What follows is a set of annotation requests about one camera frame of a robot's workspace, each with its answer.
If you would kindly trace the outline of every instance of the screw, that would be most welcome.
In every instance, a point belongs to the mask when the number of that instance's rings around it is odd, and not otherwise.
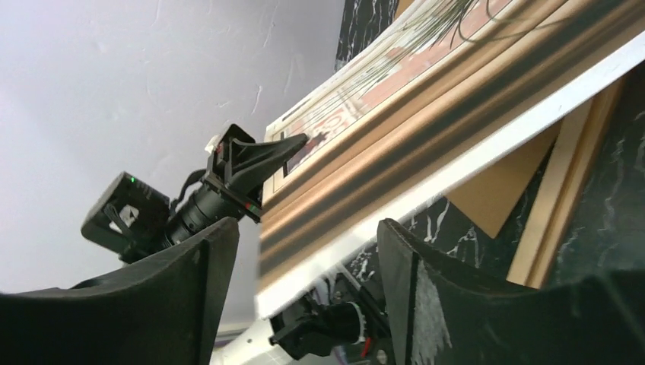
[[[387,354],[382,349],[377,351],[377,361],[381,365],[385,365],[387,363]]]

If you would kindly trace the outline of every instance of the framed picture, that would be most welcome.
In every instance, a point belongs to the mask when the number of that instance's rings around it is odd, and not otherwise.
[[[414,2],[267,129],[310,142],[265,184],[259,315],[622,76],[581,84],[643,31],[640,0]]]

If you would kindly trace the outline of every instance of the gray wall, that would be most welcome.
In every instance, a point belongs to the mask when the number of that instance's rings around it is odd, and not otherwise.
[[[333,73],[343,0],[0,2],[0,291],[120,267],[81,222],[122,170],[176,196],[232,122],[265,127]],[[253,319],[246,219],[223,322]]]

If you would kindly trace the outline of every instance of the white wall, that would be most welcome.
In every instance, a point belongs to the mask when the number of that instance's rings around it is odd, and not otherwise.
[[[176,196],[235,122],[264,128],[333,72],[343,0],[0,0],[0,291],[120,267],[79,233],[122,170]],[[241,224],[223,322],[253,319]]]

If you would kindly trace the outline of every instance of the wooden frame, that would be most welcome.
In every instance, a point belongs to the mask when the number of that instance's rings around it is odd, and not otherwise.
[[[540,288],[547,279],[623,83],[624,78],[616,81],[562,120],[560,135],[513,257],[508,281]]]
[[[338,94],[348,85],[352,90],[364,89],[366,81],[361,75],[376,72],[387,80],[392,65],[381,60],[385,68],[370,71],[369,66],[379,62],[374,54],[391,49],[401,33],[417,32],[412,39],[427,36],[419,24],[429,16],[441,16],[445,8],[435,8],[436,4],[414,2],[373,45],[271,125],[267,139],[279,139],[307,118],[319,122],[316,118],[329,115],[330,106],[347,103],[348,99]],[[357,112],[337,138],[311,154],[290,175],[267,182],[258,299],[266,309],[260,313],[279,308],[279,291],[303,290],[314,272],[320,275],[332,265],[327,262],[313,269],[308,259],[311,255],[318,255],[402,193],[436,178],[458,157],[535,109],[645,30],[645,3],[638,0],[511,0],[504,5],[495,19],[487,18],[483,26],[470,29],[468,42],[452,47],[450,42],[435,44],[430,49],[441,49],[443,44],[447,50],[434,63],[427,62],[425,71],[398,89],[388,89],[383,100],[368,111]],[[419,47],[432,43],[432,39],[425,39]],[[531,132],[516,133],[512,141],[504,142],[499,155],[489,156],[488,162],[469,167],[433,190],[445,193],[554,121],[540,122],[540,128]],[[337,261],[360,243],[346,246]],[[309,262],[311,270],[295,274],[294,268],[303,267],[304,262]],[[292,282],[292,288],[284,282],[276,284],[296,275],[305,279],[299,284]],[[284,304],[296,295],[282,294]]]

